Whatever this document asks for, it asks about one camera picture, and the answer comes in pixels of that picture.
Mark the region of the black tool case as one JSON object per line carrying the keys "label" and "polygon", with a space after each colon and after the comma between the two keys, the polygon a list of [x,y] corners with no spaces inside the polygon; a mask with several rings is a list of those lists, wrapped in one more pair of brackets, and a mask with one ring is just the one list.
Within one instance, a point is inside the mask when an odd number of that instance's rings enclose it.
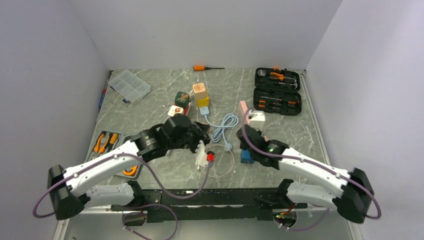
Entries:
{"label": "black tool case", "polygon": [[[258,69],[264,69],[265,77],[257,75]],[[287,83],[270,78],[270,73],[279,73],[296,78],[295,83]],[[302,111],[300,75],[294,71],[279,68],[259,67],[255,70],[253,90],[253,107],[270,114],[297,116]]]}

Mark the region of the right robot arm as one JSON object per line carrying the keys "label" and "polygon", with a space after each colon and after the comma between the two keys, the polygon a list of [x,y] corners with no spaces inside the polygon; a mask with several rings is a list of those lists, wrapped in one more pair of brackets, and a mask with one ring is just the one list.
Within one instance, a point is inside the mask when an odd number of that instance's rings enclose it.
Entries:
{"label": "right robot arm", "polygon": [[237,131],[240,148],[250,152],[254,161],[264,167],[285,170],[304,176],[312,184],[284,179],[275,194],[276,203],[287,208],[291,204],[310,204],[333,209],[346,220],[362,224],[370,218],[368,210],[375,204],[377,215],[381,209],[367,174],[333,167],[308,157],[278,140],[266,140],[261,131],[245,124]]}

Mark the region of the peach cube adapter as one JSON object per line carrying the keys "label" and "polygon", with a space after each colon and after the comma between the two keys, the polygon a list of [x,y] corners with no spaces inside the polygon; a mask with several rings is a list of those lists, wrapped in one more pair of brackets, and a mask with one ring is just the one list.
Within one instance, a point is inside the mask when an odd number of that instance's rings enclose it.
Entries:
{"label": "peach cube adapter", "polygon": [[192,85],[193,95],[196,100],[206,99],[208,97],[208,91],[204,83],[196,83]]}

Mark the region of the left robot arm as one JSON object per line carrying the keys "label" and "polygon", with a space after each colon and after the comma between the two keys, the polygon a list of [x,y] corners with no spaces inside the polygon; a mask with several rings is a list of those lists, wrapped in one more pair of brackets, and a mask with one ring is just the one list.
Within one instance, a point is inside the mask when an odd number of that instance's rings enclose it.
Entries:
{"label": "left robot arm", "polygon": [[118,185],[100,185],[103,180],[130,167],[146,165],[164,157],[169,150],[189,149],[197,160],[206,161],[211,151],[210,125],[191,121],[177,114],[165,123],[152,126],[130,136],[116,149],[88,162],[63,168],[55,165],[48,171],[48,194],[57,220],[66,220],[84,209],[118,205],[137,210],[146,204],[146,197],[137,181]]}

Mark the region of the blue cube adapter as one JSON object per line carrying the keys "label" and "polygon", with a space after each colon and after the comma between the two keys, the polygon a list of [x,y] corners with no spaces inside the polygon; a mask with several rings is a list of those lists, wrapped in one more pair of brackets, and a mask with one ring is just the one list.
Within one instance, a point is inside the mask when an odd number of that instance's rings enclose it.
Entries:
{"label": "blue cube adapter", "polygon": [[242,149],[240,151],[240,163],[246,164],[246,165],[252,165],[252,164],[255,163],[255,161],[253,160],[249,150]]}

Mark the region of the white power strip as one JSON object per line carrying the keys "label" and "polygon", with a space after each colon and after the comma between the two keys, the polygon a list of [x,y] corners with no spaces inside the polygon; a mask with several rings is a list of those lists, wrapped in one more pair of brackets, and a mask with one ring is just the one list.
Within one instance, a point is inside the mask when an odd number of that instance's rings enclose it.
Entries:
{"label": "white power strip", "polygon": [[190,112],[191,108],[192,108],[192,103],[189,102],[188,105],[187,105],[187,107],[184,109],[184,112],[183,112],[185,116],[188,116],[189,115],[189,112]]}

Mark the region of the yellow cube adapter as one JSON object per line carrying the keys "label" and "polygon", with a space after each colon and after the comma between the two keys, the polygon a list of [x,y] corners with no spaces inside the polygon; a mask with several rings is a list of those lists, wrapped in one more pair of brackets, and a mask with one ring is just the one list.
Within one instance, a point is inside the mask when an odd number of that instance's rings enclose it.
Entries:
{"label": "yellow cube adapter", "polygon": [[208,107],[210,105],[209,96],[201,99],[196,99],[196,105],[198,108]]}

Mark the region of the pink power strip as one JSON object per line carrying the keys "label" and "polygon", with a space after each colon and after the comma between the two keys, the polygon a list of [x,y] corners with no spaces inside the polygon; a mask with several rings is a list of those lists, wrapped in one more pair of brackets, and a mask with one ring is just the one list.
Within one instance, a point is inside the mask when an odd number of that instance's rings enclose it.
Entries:
{"label": "pink power strip", "polygon": [[249,116],[247,115],[249,108],[247,106],[246,101],[241,100],[238,103],[238,107],[239,107],[240,117],[242,117],[242,119],[243,119],[243,123],[248,124],[250,122],[250,119],[249,119]]}

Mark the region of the grey tool case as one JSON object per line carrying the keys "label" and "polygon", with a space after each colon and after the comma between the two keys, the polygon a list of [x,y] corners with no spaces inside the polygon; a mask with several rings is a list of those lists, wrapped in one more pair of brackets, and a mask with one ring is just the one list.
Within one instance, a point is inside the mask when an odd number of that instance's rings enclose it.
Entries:
{"label": "grey tool case", "polygon": [[[111,152],[112,150],[120,147],[125,141],[130,140],[129,134],[122,132],[102,130],[94,141],[94,146],[90,149],[86,155],[85,162],[94,160],[95,158],[101,157],[104,154]],[[141,172],[141,165],[132,166],[123,171],[117,172],[115,176],[135,180]]]}

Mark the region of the clear plastic screw box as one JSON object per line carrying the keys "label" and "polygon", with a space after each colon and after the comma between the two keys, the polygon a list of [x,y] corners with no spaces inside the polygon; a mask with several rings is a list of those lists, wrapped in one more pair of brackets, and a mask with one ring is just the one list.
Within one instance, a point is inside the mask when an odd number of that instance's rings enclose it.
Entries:
{"label": "clear plastic screw box", "polygon": [[109,86],[124,97],[127,102],[134,103],[151,91],[151,86],[128,69],[123,70],[108,82]]}

